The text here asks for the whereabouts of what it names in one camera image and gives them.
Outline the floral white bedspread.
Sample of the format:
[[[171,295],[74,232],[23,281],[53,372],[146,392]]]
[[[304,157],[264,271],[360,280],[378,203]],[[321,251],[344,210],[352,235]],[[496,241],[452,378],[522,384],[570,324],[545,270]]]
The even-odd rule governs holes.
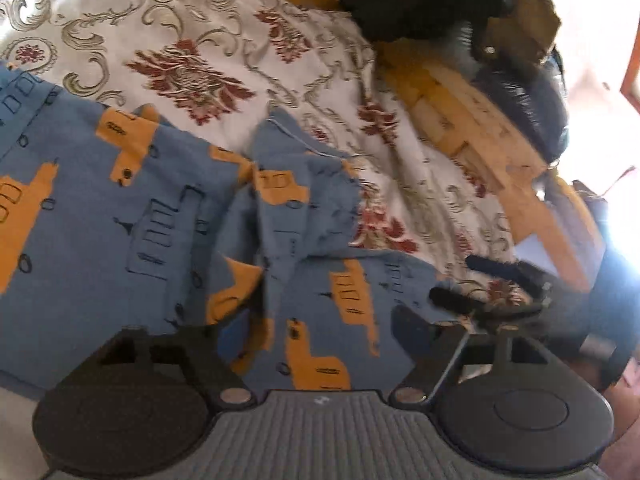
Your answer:
[[[490,304],[528,301],[465,265],[470,255],[514,260],[506,215],[416,130],[345,13],[288,0],[1,0],[1,55],[82,98],[151,104],[237,153],[285,110],[349,154],[361,186],[355,247],[415,256]]]

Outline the blue patterned pants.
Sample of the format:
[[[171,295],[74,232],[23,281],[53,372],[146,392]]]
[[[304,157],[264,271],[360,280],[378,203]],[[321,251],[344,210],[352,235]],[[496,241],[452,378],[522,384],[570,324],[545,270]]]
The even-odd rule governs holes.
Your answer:
[[[413,367],[396,304],[451,314],[428,299],[434,266],[352,244],[360,191],[280,110],[243,156],[3,67],[2,386],[36,398],[125,327],[262,316],[251,389],[392,390]]]

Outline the black bag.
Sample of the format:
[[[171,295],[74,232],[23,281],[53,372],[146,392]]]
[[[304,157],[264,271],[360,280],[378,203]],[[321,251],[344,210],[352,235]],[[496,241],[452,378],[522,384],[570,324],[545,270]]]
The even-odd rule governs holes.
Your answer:
[[[568,144],[561,20],[552,0],[340,0],[370,41],[428,42],[546,162]]]

